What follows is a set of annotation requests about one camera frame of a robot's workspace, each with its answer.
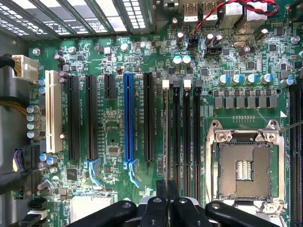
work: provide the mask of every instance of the green circuit board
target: green circuit board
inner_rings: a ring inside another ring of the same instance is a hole
[[[73,196],[111,196],[114,201],[131,200],[136,204],[145,196],[154,196],[156,194],[156,181],[166,178],[174,179],[173,162],[167,161],[165,152],[173,151],[173,123],[174,109],[174,90],[171,88],[169,95],[162,90],[162,83],[156,84],[156,80],[166,80],[174,77],[181,83],[180,86],[180,120],[178,122],[180,131],[180,179],[178,180],[181,196],[195,197],[196,181],[194,176],[193,146],[195,127],[193,123],[194,115],[194,87],[195,81],[202,81],[200,96],[200,175],[199,175],[199,200],[200,204],[206,204],[206,172],[205,172],[205,137],[213,120],[218,120],[224,129],[264,129],[269,120],[276,120],[281,128],[289,124],[288,118],[288,90],[280,84],[281,67],[285,67],[286,78],[295,77],[296,62],[301,63],[299,52],[302,45],[293,45],[290,40],[293,35],[300,34],[302,24],[289,25],[287,20],[277,20],[267,22],[263,27],[269,30],[268,36],[257,42],[254,35],[234,35],[231,30],[215,30],[202,28],[200,31],[200,43],[198,48],[187,50],[187,46],[176,43],[176,33],[182,29],[174,30],[166,26],[163,31],[157,35],[140,36],[117,36],[104,38],[87,38],[79,40],[56,40],[56,41],[35,41],[30,44],[29,57],[36,59],[40,64],[40,77],[43,77],[45,70],[58,71],[58,62],[54,60],[54,55],[58,50],[64,52],[65,59],[68,59],[71,66],[71,74],[79,77],[80,88],[80,159],[79,161],[69,160],[68,141],[62,140],[63,151],[57,153],[59,158],[58,172],[55,174],[43,173],[43,180],[51,182],[50,192],[45,197],[48,199],[49,206],[49,225],[60,227],[70,222],[70,200]],[[208,33],[223,35],[223,53],[220,57],[204,58],[205,46],[204,39]],[[233,43],[245,41],[253,48],[251,53],[240,57],[236,53],[239,48],[233,47]],[[121,44],[128,44],[128,50],[120,50]],[[106,55],[99,53],[99,47],[110,47],[111,53]],[[76,54],[68,54],[68,48],[75,47]],[[40,56],[34,56],[32,50],[39,48]],[[174,66],[173,58],[175,56],[191,57],[190,65]],[[123,66],[124,72],[134,74],[134,125],[135,125],[135,164],[134,179],[139,183],[139,188],[130,181],[127,170],[124,169],[124,84],[123,73],[116,72],[116,66]],[[154,159],[151,162],[144,158],[144,93],[143,93],[143,73],[152,72],[154,81]],[[116,78],[116,98],[114,100],[105,99],[104,75],[113,74]],[[258,79],[248,85],[242,80],[237,85],[230,82],[226,85],[218,83],[221,75],[241,74],[244,78],[249,74],[255,74]],[[273,76],[271,82],[262,84],[259,78],[270,73]],[[88,170],[85,168],[86,160],[86,137],[85,137],[85,75],[97,77],[97,104],[98,111],[95,117],[98,119],[98,157],[99,164],[96,167],[95,178],[101,182],[101,186],[96,186],[88,176]],[[186,133],[183,126],[183,78],[192,78],[192,90],[188,93],[190,96],[190,115],[189,115],[189,150],[190,150],[190,168],[188,179],[184,173],[185,165],[183,163],[183,135]],[[31,85],[32,105],[39,104],[39,86]],[[246,92],[250,96],[276,96],[278,106],[275,108],[225,108],[216,106],[214,103],[216,97],[225,99],[227,97],[245,97]],[[170,110],[169,118],[166,118],[166,103]],[[166,131],[166,123],[169,124],[170,134]],[[45,127],[45,118],[40,118],[42,128]],[[68,130],[67,124],[67,88],[62,85],[62,131]],[[171,147],[167,148],[165,142],[170,140]],[[283,133],[285,139],[285,209],[282,217],[286,224],[289,224],[289,155],[288,155],[288,132]],[[108,149],[117,148],[117,153],[112,155]],[[278,149],[274,146],[271,149],[271,163],[269,178],[271,182],[271,195],[278,196]],[[76,169],[76,178],[69,180],[67,169]],[[65,198],[60,196],[59,190],[65,188],[68,195]]]

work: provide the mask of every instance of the blue pcie slot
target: blue pcie slot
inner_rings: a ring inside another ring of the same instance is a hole
[[[134,180],[134,75],[123,74],[124,82],[124,169],[128,171],[130,181],[139,188]]]

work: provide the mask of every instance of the white pci slot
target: white pci slot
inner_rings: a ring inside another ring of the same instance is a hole
[[[45,115],[46,115],[46,152],[55,153],[62,150],[62,106],[61,84],[58,83],[58,72],[45,71]]]

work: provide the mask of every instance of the motherboard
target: motherboard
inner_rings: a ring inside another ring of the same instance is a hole
[[[299,98],[290,87],[303,76],[302,31],[281,17],[250,35],[192,36],[169,23],[156,35],[31,42],[39,110],[28,136],[46,161],[36,196],[48,201],[49,226],[139,204],[160,179],[201,206],[220,200],[290,226],[299,204],[283,128]]]

